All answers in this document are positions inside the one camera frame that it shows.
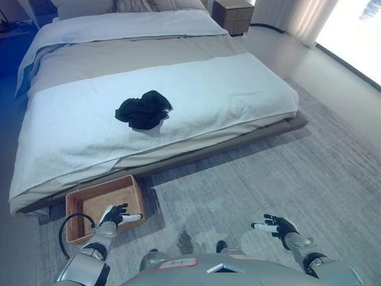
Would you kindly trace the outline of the robot left hand black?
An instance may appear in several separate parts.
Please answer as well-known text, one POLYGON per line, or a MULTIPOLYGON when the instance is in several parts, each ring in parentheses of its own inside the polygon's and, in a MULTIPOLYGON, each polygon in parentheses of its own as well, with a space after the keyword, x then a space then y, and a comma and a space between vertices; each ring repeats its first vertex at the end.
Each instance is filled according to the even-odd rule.
POLYGON ((127 212, 128 203, 123 203, 119 205, 109 205, 99 223, 98 228, 102 226, 105 222, 113 222, 116 227, 119 226, 119 224, 123 223, 130 223, 130 222, 136 222, 143 218, 143 214, 137 213, 137 214, 130 214, 127 212))

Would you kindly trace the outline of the robot right hand black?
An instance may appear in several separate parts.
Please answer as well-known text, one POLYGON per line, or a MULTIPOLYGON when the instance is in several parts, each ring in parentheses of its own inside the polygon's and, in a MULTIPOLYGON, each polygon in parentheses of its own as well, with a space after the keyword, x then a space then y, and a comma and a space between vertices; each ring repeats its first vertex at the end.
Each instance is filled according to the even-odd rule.
POLYGON ((251 223, 251 228, 270 232, 273 237, 285 238, 288 233, 299 233, 296 226, 285 219, 270 214, 264 214, 264 223, 251 223))

